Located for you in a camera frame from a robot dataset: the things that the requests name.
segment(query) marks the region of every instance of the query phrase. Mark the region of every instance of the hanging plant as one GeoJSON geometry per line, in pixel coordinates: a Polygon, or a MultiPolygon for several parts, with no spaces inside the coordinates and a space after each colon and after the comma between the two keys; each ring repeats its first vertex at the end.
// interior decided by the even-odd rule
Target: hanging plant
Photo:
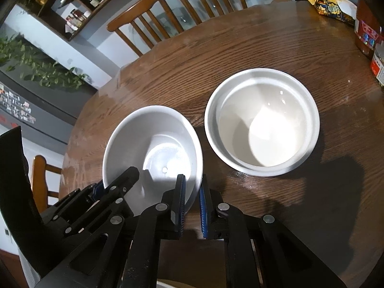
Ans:
{"type": "Polygon", "coordinates": [[[65,69],[57,61],[44,62],[37,48],[25,45],[22,36],[0,38],[0,66],[7,65],[6,71],[14,71],[17,66],[26,65],[32,73],[20,73],[20,79],[38,81],[41,86],[62,87],[78,89],[84,84],[86,74],[74,74],[76,67],[65,69]]]}

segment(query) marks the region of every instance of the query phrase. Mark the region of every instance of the photo collage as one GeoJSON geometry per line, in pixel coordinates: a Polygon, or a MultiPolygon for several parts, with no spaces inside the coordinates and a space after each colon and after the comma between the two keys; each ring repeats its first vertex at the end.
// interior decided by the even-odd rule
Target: photo collage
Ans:
{"type": "Polygon", "coordinates": [[[20,96],[12,93],[0,83],[0,108],[17,119],[34,124],[36,118],[31,116],[29,103],[20,100],[20,96]]]}

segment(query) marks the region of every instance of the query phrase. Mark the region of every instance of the round wooden table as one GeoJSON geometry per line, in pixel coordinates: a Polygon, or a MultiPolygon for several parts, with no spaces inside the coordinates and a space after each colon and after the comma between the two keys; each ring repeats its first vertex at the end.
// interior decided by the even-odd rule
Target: round wooden table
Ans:
{"type": "MultiPolygon", "coordinates": [[[[68,144],[60,196],[101,180],[107,141],[124,117],[143,106],[169,106],[196,128],[204,173],[225,202],[249,215],[273,214],[348,287],[359,287],[384,249],[384,106],[369,63],[354,44],[353,28],[320,16],[307,2],[210,19],[156,45],[88,101],[68,144]],[[320,112],[314,152],[279,177],[228,167],[204,133],[214,89],[255,67],[300,80],[320,112]]],[[[187,214],[185,230],[183,241],[162,242],[158,277],[225,287],[222,242],[200,239],[198,205],[187,214]]]]}

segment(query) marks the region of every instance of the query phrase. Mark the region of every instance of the white bowl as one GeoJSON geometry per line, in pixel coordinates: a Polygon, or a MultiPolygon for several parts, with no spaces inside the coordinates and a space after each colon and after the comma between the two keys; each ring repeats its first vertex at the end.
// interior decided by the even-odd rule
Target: white bowl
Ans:
{"type": "Polygon", "coordinates": [[[203,154],[197,134],[179,112],[165,106],[140,108],[113,131],[102,162],[104,187],[128,167],[139,169],[138,182],[125,195],[134,215],[161,201],[186,176],[186,211],[192,206],[203,176],[203,154]]]}
{"type": "Polygon", "coordinates": [[[234,74],[211,95],[205,132],[215,153],[250,175],[275,176],[302,164],[316,145],[320,118],[309,91],[278,70],[234,74]]]}

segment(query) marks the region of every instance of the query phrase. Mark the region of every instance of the yellow snack bag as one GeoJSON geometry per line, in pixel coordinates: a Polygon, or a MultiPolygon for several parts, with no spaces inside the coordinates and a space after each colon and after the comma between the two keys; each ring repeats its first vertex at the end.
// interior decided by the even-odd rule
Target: yellow snack bag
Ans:
{"type": "Polygon", "coordinates": [[[355,20],[352,16],[343,12],[337,0],[308,0],[312,5],[315,6],[317,12],[320,15],[325,15],[328,17],[336,18],[340,21],[343,21],[349,25],[354,26],[355,20]]]}

